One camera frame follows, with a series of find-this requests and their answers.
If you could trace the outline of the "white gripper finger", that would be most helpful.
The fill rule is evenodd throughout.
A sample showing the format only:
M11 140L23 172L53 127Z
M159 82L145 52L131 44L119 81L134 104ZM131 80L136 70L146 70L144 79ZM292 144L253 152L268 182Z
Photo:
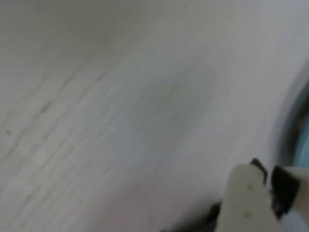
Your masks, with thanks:
M266 187L267 171L253 159L231 171L218 217L220 232L281 232Z

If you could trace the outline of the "white gripper finger with black pad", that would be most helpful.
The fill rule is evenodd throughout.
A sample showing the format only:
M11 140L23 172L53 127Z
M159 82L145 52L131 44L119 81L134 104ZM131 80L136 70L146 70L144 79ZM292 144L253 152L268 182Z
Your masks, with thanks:
M309 170L275 166L271 175L273 210L277 218L296 211L309 218Z

